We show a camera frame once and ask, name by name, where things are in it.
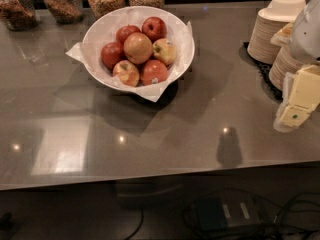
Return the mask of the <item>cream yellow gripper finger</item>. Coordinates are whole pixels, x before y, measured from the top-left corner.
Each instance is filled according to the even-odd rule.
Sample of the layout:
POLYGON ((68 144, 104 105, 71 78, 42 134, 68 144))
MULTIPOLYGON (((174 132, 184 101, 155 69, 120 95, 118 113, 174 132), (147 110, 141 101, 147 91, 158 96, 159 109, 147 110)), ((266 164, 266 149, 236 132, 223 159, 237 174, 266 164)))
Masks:
POLYGON ((320 67, 305 65, 295 74, 288 72, 283 82, 283 102, 279 123, 300 127, 320 104, 320 67))

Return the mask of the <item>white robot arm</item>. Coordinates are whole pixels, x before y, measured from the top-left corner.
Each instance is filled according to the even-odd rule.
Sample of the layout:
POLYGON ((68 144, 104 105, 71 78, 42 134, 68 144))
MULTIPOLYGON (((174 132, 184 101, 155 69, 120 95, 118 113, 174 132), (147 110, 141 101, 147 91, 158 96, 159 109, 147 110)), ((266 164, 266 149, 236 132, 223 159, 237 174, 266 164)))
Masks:
POLYGON ((286 74, 276 120, 285 128, 298 128, 320 104, 320 0, 310 0, 296 18, 289 48, 303 66, 286 74))

